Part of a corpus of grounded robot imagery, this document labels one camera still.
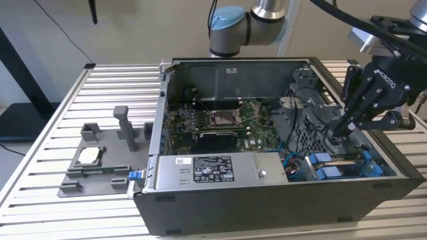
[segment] motherboard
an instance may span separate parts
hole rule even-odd
[[[281,152],[283,143],[262,101],[241,100],[231,109],[223,109],[225,104],[213,109],[209,102],[197,103],[182,104],[169,113],[174,155]]]

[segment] cable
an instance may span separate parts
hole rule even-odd
[[[420,114],[420,111],[421,111],[421,109],[422,109],[422,106],[424,106],[424,104],[422,103],[420,103],[418,104],[418,106],[417,106],[417,110],[416,110],[416,114]]]
[[[211,9],[210,9],[210,11],[209,11],[209,16],[207,16],[207,34],[209,34],[209,37],[211,37],[211,28],[213,28],[214,14],[215,14],[215,10],[217,10],[217,5],[218,5],[218,3],[219,3],[218,0],[213,0]]]
[[[297,149],[295,149],[295,151],[293,151],[291,149],[290,149],[290,140],[291,140],[291,137],[293,137],[293,134],[294,134],[294,132],[295,132],[295,128],[297,128],[297,121],[298,121],[298,118],[299,118],[299,108],[298,108],[298,106],[297,106],[297,101],[295,101],[295,92],[294,92],[294,119],[293,119],[293,125],[291,125],[291,132],[289,133],[289,135],[287,135],[287,138],[286,138],[286,141],[285,141],[285,147],[286,147],[286,150],[290,152],[290,153],[295,153],[295,152],[298,152],[299,151],[299,145],[298,145],[298,140],[297,140]]]
[[[293,150],[290,149],[290,145],[289,145],[290,140],[291,140],[291,137],[293,137],[293,134],[294,134],[295,129],[297,129],[298,113],[299,113],[295,98],[301,98],[299,96],[297,96],[297,93],[298,93],[299,90],[302,90],[302,89],[317,90],[314,87],[302,86],[302,87],[299,87],[299,88],[294,91],[294,93],[291,94],[291,97],[294,98],[294,109],[295,109],[295,110],[294,110],[294,119],[293,119],[293,125],[291,125],[291,132],[290,132],[290,134],[287,135],[287,138],[286,138],[286,141],[285,141],[286,150],[287,150],[290,153],[303,152],[303,151],[299,151],[299,143],[301,143],[299,139],[301,139],[301,136],[297,136],[298,139],[297,139],[297,149],[295,149],[295,151],[293,151]],[[322,122],[322,123],[325,124],[325,128],[322,129],[322,131],[326,131],[326,134],[325,134],[325,135],[327,135],[327,134],[329,134],[329,130],[330,130],[330,128],[333,127],[333,123],[334,123],[334,122],[331,121],[330,123],[326,123],[326,122],[321,119],[319,116],[315,115],[315,117],[318,118],[319,122]]]
[[[417,46],[408,40],[404,40],[390,32],[387,32],[381,27],[370,24],[366,21],[359,20],[349,13],[342,11],[339,8],[334,7],[326,0],[310,0],[323,11],[333,15],[337,19],[343,21],[346,24],[358,28],[359,30],[367,32],[369,34],[378,37],[381,40],[386,41],[391,45],[395,45],[402,50],[408,51],[414,56],[425,59],[427,61],[427,50]]]
[[[67,32],[65,31],[65,29],[62,28],[62,26],[59,25],[59,23],[55,21],[55,19],[51,17],[51,15],[49,14],[47,10],[43,8],[43,6],[41,5],[41,3],[38,2],[38,0],[34,0],[34,2],[39,5],[41,9],[43,10],[43,12],[46,13],[46,15],[49,16],[49,18],[54,21],[54,23],[57,24],[57,26],[59,27],[59,29],[62,30],[62,32],[65,33],[65,35],[67,36],[70,42],[73,43],[73,45],[81,50],[81,52],[83,53],[83,55],[86,56],[86,58],[90,60],[91,63],[94,63],[93,59],[89,57],[89,55],[86,54],[86,52],[82,50],[82,48],[78,46],[78,44],[75,44],[73,38],[69,36]]]
[[[7,151],[10,151],[10,152],[13,152],[13,153],[15,153],[15,154],[19,154],[19,155],[22,155],[22,156],[26,157],[26,154],[25,154],[25,153],[21,153],[19,151],[14,151],[14,150],[9,149],[2,143],[0,143],[0,147],[3,147]]]

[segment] blue drive bracket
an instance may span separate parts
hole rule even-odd
[[[382,167],[374,162],[370,152],[363,151],[362,155],[365,158],[365,164],[361,171],[361,177],[382,177],[385,175],[385,171]]]

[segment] wire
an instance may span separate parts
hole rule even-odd
[[[203,104],[203,102],[202,102],[197,97],[194,97],[194,99],[197,99],[197,100],[199,101],[199,103],[202,104],[202,106],[206,108],[207,111],[211,111],[211,110],[209,109],[209,107]]]
[[[398,48],[408,51],[414,56],[425,59],[427,61],[427,50],[422,47],[417,46],[408,40],[404,40],[390,32],[387,32],[381,27],[370,24],[366,21],[359,20],[349,13],[342,11],[339,8],[334,7],[326,0],[310,0],[323,11],[326,11],[330,15],[333,15],[337,19],[343,21],[346,24],[351,25],[353,27],[358,28],[359,30],[367,32],[369,34],[378,37],[381,40],[386,41],[387,43],[395,45]]]
[[[57,26],[59,27],[59,29],[62,30],[62,32],[65,33],[65,35],[67,36],[70,42],[73,43],[73,45],[81,50],[81,52],[83,53],[83,55],[86,56],[86,58],[90,60],[91,63],[94,63],[93,59],[89,57],[89,55],[86,54],[86,52],[82,50],[82,48],[78,46],[78,44],[75,44],[73,38],[69,36],[67,32],[65,31],[65,29],[62,28],[62,26],[59,25],[59,23],[55,21],[55,19],[51,17],[51,15],[49,14],[47,10],[43,8],[43,6],[41,5],[41,3],[38,2],[38,0],[34,0],[34,2],[39,5],[41,9],[43,10],[43,12],[46,13],[46,15],[49,16],[49,18],[54,21],[54,23],[57,24]]]
[[[22,156],[26,157],[26,154],[25,154],[25,153],[21,153],[19,151],[14,151],[14,150],[9,149],[2,143],[0,143],[0,147],[3,147],[7,151],[10,151],[10,152],[13,152],[13,153],[15,153],[15,154],[19,154],[19,155],[22,155]]]
[[[286,156],[285,162],[283,162],[283,167],[286,168],[289,166],[289,161],[291,159],[291,157],[294,157],[295,155],[301,154],[299,152],[293,152]]]
[[[209,37],[211,37],[211,28],[213,28],[214,14],[215,14],[215,10],[217,10],[217,5],[218,5],[218,3],[219,3],[218,0],[213,0],[211,9],[210,9],[210,11],[209,11],[209,16],[207,16],[207,34],[209,34]]]
[[[420,114],[420,111],[421,111],[421,109],[422,109],[422,106],[424,106],[424,104],[420,103],[418,106],[417,106],[416,114]]]
[[[293,119],[293,125],[291,125],[291,132],[289,133],[289,135],[287,135],[287,138],[286,138],[286,141],[285,141],[285,147],[286,147],[286,150],[290,152],[290,153],[295,153],[295,152],[298,152],[299,151],[299,145],[298,145],[298,140],[297,140],[297,149],[295,149],[295,151],[293,151],[291,149],[290,149],[290,141],[291,141],[291,137],[293,137],[293,135],[294,135],[294,132],[295,132],[295,128],[297,128],[297,121],[298,121],[298,118],[299,118],[299,108],[298,108],[298,106],[297,106],[297,101],[295,101],[295,92],[294,92],[294,119]]]

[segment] blue latch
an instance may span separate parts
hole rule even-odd
[[[129,173],[129,180],[130,181],[138,181],[143,179],[143,172],[141,171],[131,171]]]

